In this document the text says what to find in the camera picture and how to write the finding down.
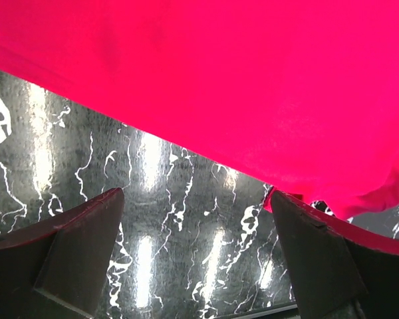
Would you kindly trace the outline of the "red polo shirt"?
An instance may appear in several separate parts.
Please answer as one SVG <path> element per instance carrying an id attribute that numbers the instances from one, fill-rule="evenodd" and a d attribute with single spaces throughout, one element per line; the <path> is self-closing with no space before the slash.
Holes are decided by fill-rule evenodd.
<path id="1" fill-rule="evenodd" d="M 399 204 L 399 1 L 0 1 L 0 70 L 339 220 Z"/>

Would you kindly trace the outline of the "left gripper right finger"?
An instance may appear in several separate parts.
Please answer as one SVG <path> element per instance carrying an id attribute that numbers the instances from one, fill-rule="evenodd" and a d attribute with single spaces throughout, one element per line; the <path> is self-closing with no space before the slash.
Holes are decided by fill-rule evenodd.
<path id="1" fill-rule="evenodd" d="M 399 240 L 281 191 L 272 212 L 301 318 L 399 318 Z"/>

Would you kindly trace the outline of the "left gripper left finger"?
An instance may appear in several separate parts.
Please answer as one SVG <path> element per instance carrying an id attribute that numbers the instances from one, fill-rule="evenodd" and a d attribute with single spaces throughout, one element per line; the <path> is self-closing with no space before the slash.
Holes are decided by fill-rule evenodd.
<path id="1" fill-rule="evenodd" d="M 0 235 L 0 318 L 94 318 L 123 210 L 113 188 Z"/>

